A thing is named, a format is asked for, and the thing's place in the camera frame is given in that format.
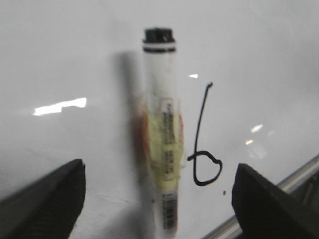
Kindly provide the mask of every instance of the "marker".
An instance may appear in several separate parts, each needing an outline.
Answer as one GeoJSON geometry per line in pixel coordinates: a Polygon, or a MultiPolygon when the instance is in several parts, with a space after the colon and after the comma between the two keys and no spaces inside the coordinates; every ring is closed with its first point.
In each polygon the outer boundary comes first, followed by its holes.
{"type": "Polygon", "coordinates": [[[147,81],[144,148],[155,195],[156,233],[161,238],[173,238],[177,231],[183,132],[172,30],[146,29],[143,51],[147,81]]]}

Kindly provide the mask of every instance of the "whiteboard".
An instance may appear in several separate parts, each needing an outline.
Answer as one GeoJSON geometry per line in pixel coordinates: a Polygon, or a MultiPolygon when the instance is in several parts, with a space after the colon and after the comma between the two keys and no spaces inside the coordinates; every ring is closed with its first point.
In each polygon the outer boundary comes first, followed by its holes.
{"type": "MultiPolygon", "coordinates": [[[[318,10],[311,0],[2,0],[1,198],[81,158],[87,196],[71,238],[140,238],[143,30],[171,27],[185,157],[214,83],[198,150],[223,171],[198,187],[184,158],[179,186],[176,238],[203,237],[234,214],[238,163],[278,183],[317,155],[318,10]]],[[[198,158],[199,179],[217,170],[198,158]]]]}

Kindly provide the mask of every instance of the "white surface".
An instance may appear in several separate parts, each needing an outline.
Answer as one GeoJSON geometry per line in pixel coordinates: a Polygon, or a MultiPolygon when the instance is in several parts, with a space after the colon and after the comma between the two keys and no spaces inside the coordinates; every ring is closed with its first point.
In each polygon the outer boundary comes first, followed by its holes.
{"type": "MultiPolygon", "coordinates": [[[[278,183],[317,155],[318,10],[315,0],[2,0],[1,197],[82,158],[87,197],[71,238],[140,238],[131,123],[145,85],[141,39],[145,27],[171,27],[188,154],[214,82],[198,150],[222,159],[223,172],[197,187],[186,163],[179,190],[176,238],[201,238],[233,215],[239,162],[278,183]],[[84,108],[63,107],[81,98],[84,108]],[[62,112],[34,115],[52,105],[62,112]]],[[[199,179],[217,171],[212,165],[198,159],[199,179]]]]}

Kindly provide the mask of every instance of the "black marker cap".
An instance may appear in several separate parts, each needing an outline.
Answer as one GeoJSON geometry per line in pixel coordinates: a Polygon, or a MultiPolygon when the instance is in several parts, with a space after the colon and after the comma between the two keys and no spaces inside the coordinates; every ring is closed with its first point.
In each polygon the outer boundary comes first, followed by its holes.
{"type": "Polygon", "coordinates": [[[149,28],[145,29],[144,43],[170,43],[175,42],[170,28],[149,28]]]}

